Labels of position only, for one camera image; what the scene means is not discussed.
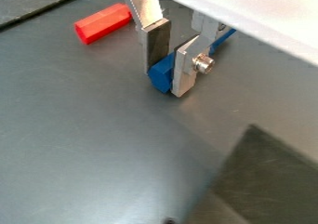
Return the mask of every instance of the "blue plastic part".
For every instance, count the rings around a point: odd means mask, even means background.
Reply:
[[[225,42],[225,40],[236,32],[232,29],[212,45],[209,55],[213,55],[217,47]],[[149,71],[149,77],[154,87],[168,93],[172,90],[173,83],[173,67],[174,67],[174,53],[169,54],[151,68]]]
[[[149,71],[154,87],[168,93],[172,89],[173,83],[173,66],[174,66],[174,53],[166,56]]]
[[[232,36],[232,34],[236,32],[236,29],[232,29],[212,45],[209,56],[212,56],[216,53],[217,47],[225,42],[225,40]]]

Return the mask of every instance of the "red block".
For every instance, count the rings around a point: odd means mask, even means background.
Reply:
[[[89,45],[101,37],[129,24],[133,19],[130,8],[115,4],[83,20],[75,22],[75,30],[81,41]]]

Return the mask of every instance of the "blue block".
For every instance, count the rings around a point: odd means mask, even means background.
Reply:
[[[173,83],[173,66],[174,66],[174,53],[166,56],[149,71],[154,87],[168,93],[172,89]]]
[[[232,29],[212,45],[209,55],[212,56],[216,53],[217,47],[225,42],[225,40],[232,36],[236,32],[236,29]]]

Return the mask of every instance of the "white panel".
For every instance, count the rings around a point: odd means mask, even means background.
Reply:
[[[174,0],[318,66],[318,0]]]

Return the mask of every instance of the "silver bracket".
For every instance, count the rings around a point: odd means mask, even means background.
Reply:
[[[214,65],[214,60],[206,55],[209,47],[216,41],[220,23],[196,11],[192,26],[201,34],[176,53],[172,92],[177,97],[181,97],[196,85],[198,71],[208,73]]]
[[[143,47],[145,73],[169,54],[172,22],[165,19],[159,0],[125,0],[137,24]]]

